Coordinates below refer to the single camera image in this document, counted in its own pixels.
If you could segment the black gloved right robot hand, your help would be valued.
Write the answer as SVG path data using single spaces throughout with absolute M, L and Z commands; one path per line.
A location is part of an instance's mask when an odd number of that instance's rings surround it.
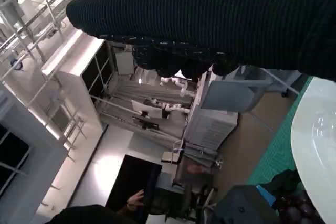
M 335 80 L 335 0 L 72 0 L 66 15 L 132 45 L 136 64 L 162 77 L 254 66 Z

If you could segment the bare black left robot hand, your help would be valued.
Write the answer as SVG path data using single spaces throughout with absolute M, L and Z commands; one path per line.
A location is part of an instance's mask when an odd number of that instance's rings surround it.
M 258 184 L 257 189 L 263 196 L 266 196 L 266 200 L 269 204 L 271 203 L 271 207 L 276 209 L 277 200 L 295 192 L 300 183 L 301 179 L 298 171 L 287 169 L 275 175 L 271 181 Z

